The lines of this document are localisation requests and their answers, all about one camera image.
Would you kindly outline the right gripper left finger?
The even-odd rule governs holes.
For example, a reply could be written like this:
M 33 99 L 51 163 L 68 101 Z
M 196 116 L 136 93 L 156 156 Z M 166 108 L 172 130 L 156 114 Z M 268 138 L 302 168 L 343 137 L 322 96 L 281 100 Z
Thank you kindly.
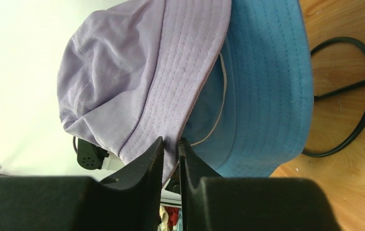
M 0 176 L 0 231 L 155 231 L 163 157 L 158 137 L 101 181 Z

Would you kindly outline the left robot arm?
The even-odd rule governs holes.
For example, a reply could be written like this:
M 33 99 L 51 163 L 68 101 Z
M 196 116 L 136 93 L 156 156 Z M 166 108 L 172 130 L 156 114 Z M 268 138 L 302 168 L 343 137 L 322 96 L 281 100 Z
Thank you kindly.
M 77 163 L 86 170 L 118 171 L 125 166 L 114 153 L 88 141 L 73 136 L 72 144 L 77 156 Z

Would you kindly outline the purple bucket hat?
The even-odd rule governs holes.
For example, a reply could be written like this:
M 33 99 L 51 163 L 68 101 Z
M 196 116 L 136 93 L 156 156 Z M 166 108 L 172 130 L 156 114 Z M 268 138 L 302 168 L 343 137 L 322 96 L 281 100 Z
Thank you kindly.
M 58 71 L 65 132 L 124 164 L 162 137 L 167 182 L 230 15 L 229 0 L 128 0 L 92 12 L 67 43 Z

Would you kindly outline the dark red hat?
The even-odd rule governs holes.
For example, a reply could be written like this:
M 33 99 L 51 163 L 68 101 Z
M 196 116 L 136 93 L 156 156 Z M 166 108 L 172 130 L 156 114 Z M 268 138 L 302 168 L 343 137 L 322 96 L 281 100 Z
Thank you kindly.
M 173 228 L 174 226 L 177 225 L 178 223 L 178 220 L 179 220 L 179 208 L 177 207 L 169 207 L 169 206 L 166 206 L 165 207 L 165 210 L 169 216 L 168 218 L 168 226 L 170 228 Z

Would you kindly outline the blue bucket hat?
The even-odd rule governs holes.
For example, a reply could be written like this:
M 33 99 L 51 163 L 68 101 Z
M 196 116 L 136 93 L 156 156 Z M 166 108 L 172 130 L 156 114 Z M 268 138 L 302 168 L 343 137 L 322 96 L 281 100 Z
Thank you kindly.
M 297 0 L 234 0 L 218 59 L 182 136 L 223 177 L 268 177 L 303 150 L 313 115 Z

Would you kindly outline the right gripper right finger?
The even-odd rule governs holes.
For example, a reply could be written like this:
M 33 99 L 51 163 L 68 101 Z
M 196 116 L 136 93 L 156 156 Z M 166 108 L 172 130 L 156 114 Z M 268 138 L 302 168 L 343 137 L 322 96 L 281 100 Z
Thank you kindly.
M 304 178 L 224 178 L 178 143 L 186 231 L 339 231 L 322 189 Z

